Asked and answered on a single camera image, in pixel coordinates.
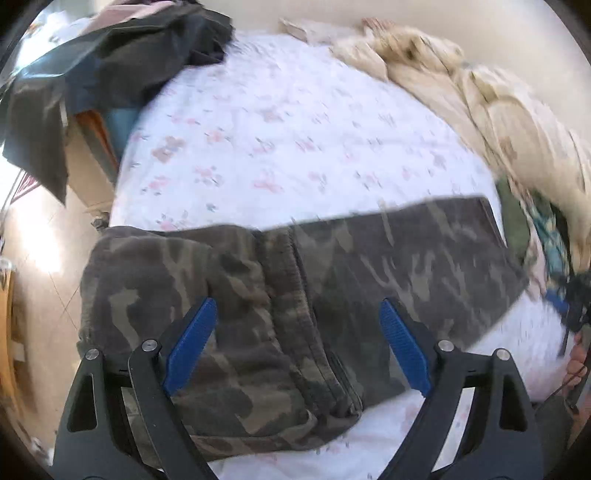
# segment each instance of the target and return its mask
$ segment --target white wall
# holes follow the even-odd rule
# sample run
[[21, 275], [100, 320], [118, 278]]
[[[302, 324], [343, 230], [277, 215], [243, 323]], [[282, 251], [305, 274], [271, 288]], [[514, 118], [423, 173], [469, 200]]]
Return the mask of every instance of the white wall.
[[94, 13], [93, 3], [94, 0], [53, 0], [46, 11], [67, 11], [71, 19], [78, 19]]
[[469, 60], [512, 70], [591, 142], [591, 66], [544, 0], [202, 0], [237, 28], [277, 28], [279, 17], [343, 25], [382, 17], [457, 42]]
[[93, 0], [95, 5], [95, 12], [100, 12], [104, 7], [109, 5], [113, 0]]

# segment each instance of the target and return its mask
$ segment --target blue fabric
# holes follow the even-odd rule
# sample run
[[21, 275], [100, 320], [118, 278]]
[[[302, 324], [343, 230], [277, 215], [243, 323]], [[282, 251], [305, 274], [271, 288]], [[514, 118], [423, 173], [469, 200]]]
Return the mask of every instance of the blue fabric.
[[207, 299], [168, 356], [163, 389], [171, 397], [189, 381], [199, 355], [217, 322], [217, 304]]
[[382, 302], [379, 322], [411, 388], [419, 390], [423, 397], [426, 397], [432, 387], [427, 358], [388, 300]]
[[554, 306], [558, 313], [566, 315], [569, 312], [569, 304], [565, 300], [563, 300], [555, 291], [546, 291], [545, 298]]
[[139, 118], [139, 108], [112, 108], [101, 111], [109, 133], [109, 141], [118, 162], [121, 162], [129, 136]]

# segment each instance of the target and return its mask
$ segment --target camouflage pants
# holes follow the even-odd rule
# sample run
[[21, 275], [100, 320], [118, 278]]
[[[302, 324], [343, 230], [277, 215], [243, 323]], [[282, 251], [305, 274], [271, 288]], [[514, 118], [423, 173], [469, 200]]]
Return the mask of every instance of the camouflage pants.
[[208, 459], [313, 449], [405, 389], [379, 329], [384, 297], [468, 346], [525, 284], [478, 198], [269, 232], [116, 227], [83, 274], [79, 350], [124, 358], [213, 297], [215, 333], [173, 398], [196, 445]]

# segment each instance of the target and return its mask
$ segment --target beige blanket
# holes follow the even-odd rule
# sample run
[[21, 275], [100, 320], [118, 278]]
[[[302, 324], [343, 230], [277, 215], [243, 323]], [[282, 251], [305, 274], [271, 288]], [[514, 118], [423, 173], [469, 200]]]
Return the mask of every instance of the beige blanket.
[[591, 148], [513, 74], [469, 64], [455, 43], [395, 24], [343, 40], [333, 54], [390, 79], [455, 129], [492, 171], [538, 190], [564, 213], [575, 271], [591, 260]]

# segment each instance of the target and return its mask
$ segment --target black cable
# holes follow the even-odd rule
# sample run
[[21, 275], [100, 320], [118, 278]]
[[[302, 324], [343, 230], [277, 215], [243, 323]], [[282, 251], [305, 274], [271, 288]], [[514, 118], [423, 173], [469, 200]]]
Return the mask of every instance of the black cable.
[[546, 398], [540, 405], [538, 405], [535, 410], [534, 413], [537, 412], [539, 409], [541, 409], [544, 405], [546, 405], [551, 399], [552, 397], [554, 397], [558, 392], [560, 392], [564, 387], [566, 387], [570, 381], [576, 377], [579, 373], [581, 373], [583, 370], [585, 369], [585, 366], [583, 365], [581, 368], [579, 368], [578, 371], [576, 371], [574, 374], [572, 374], [568, 380], [566, 382], [564, 382], [561, 386], [559, 386], [556, 390], [554, 390], [549, 396], [548, 398]]

